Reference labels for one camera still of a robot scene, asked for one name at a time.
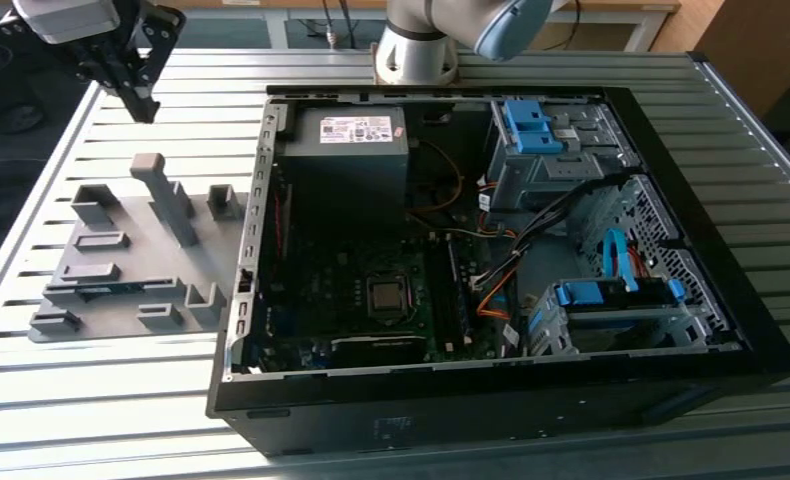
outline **black cable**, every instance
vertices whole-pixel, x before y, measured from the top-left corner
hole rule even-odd
[[[320,26],[320,25],[318,25],[318,23],[315,23],[315,21],[312,21],[312,20],[298,20],[298,21],[306,27],[306,29],[310,31],[310,33],[307,33],[307,36],[323,37],[322,33],[318,30],[315,30],[312,27],[310,27],[310,23],[312,23],[315,26]]]
[[[579,25],[582,24],[582,2],[581,0],[577,0],[577,19],[573,22],[573,29],[570,30],[570,36],[567,37],[567,39],[562,42],[558,42],[555,45],[553,45],[551,47],[546,47],[543,50],[555,50],[558,47],[565,47],[565,50],[567,50],[567,47],[570,47],[570,43],[573,42],[573,39],[577,36],[577,33],[579,32]]]
[[[570,209],[579,198],[582,198],[585,195],[589,195],[598,188],[609,187],[611,185],[622,185],[633,175],[639,173],[642,173],[641,168],[626,168],[618,173],[606,175],[603,178],[582,182],[571,190],[569,190],[567,193],[553,200],[553,202],[535,214],[533,220],[529,222],[529,225],[526,225],[526,228],[523,228],[519,232],[519,235],[511,244],[510,253],[507,254],[506,258],[492,269],[488,270],[488,273],[480,276],[480,280],[475,281],[475,286],[480,287],[486,285],[490,280],[492,280],[492,278],[495,278],[511,267],[511,265],[519,264],[519,262],[515,260],[522,258],[531,248],[531,243],[529,243],[529,240],[549,230],[567,217]]]
[[[330,17],[330,7],[327,6],[327,0],[320,0],[320,4],[324,7],[324,17],[327,17],[327,26],[332,30],[332,17]]]
[[[347,23],[347,35],[351,42],[351,49],[356,49],[356,37],[354,36],[354,26],[351,24],[351,8],[347,6],[347,0],[339,0],[342,5],[342,15],[344,15],[344,22]]]

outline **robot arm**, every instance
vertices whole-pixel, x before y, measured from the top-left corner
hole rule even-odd
[[[398,85],[454,80],[452,42],[494,61],[510,60],[531,43],[550,13],[567,0],[388,0],[387,27],[375,73]]]
[[[549,14],[567,0],[388,0],[375,54],[378,78],[398,85],[442,85],[456,76],[456,40],[491,60],[529,46]],[[37,42],[82,79],[118,95],[136,122],[152,123],[152,86],[184,27],[178,10],[148,0],[13,0],[0,32]],[[152,45],[135,45],[140,27]]]
[[[167,64],[186,17],[147,0],[13,0],[0,32],[36,42],[78,78],[98,81],[122,99],[136,122],[152,123],[152,86]],[[140,27],[152,45],[135,45]]]

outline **metal workbench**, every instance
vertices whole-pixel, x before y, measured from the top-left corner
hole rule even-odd
[[[634,90],[790,339],[790,159],[709,65],[683,55],[587,53],[462,62],[471,84]],[[266,84],[366,83],[371,74],[364,53],[179,51],[150,126],[132,125],[119,100],[90,89],[0,252],[0,478],[790,479],[790,379],[647,430],[270,463],[203,413],[214,334],[31,343],[78,185],[142,192],[130,159],[158,151],[190,194],[215,183],[248,189]]]

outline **power supply label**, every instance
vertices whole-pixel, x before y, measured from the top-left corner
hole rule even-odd
[[[392,142],[390,117],[327,117],[320,121],[320,143]]]

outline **motherboard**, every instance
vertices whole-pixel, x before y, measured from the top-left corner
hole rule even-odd
[[[479,250],[427,236],[294,242],[271,286],[266,368],[492,358],[495,325],[475,319],[467,293]]]

